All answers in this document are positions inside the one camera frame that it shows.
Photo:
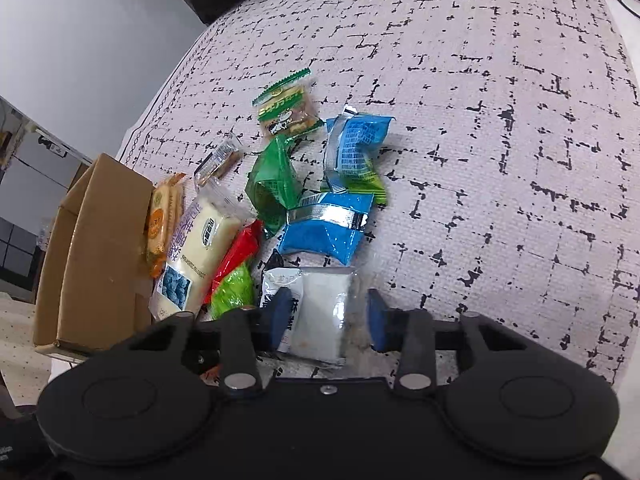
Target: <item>red and green candy wrapper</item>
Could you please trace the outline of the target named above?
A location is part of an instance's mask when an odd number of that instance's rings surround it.
[[[260,248],[260,239],[264,225],[256,220],[240,231],[222,263],[218,266],[211,291],[205,299],[213,319],[219,318],[227,310],[254,300],[254,282],[248,270],[247,261],[255,256]]]

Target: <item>blue snack package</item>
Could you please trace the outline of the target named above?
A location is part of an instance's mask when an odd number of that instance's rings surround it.
[[[349,265],[362,240],[373,204],[372,193],[317,193],[287,211],[280,254],[328,254]]]
[[[323,169],[329,190],[373,193],[376,204],[386,204],[386,190],[371,157],[385,140],[391,119],[361,115],[347,105],[338,117],[327,120],[329,137]]]

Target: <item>cardboard box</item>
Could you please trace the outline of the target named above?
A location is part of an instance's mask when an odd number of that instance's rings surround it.
[[[37,352],[84,360],[151,323],[144,230],[153,190],[105,154],[69,190],[40,276]]]

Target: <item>white patterned tablecloth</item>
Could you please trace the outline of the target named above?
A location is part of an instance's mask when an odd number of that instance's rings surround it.
[[[248,204],[265,145],[251,100],[305,66],[321,117],[349,103],[396,118],[377,160],[389,203],[355,259],[366,284],[443,319],[480,311],[619,383],[638,330],[640,107],[604,0],[246,0],[198,39],[118,158],[157,182],[233,132],[251,153],[224,181]],[[305,190],[319,189],[323,141],[294,152]],[[370,374],[397,358],[361,357]],[[454,375],[446,356],[440,372]]]

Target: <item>red wrapper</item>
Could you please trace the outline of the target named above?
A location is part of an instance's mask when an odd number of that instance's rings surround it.
[[[218,266],[218,270],[216,270],[213,282],[211,283],[211,289],[207,293],[204,303],[210,303],[211,295],[228,273],[242,264],[247,258],[251,258],[257,254],[258,249],[260,249],[260,238],[262,237],[263,228],[264,225],[262,221],[256,220],[240,231],[240,234],[232,243],[231,248],[226,252],[222,263]]]

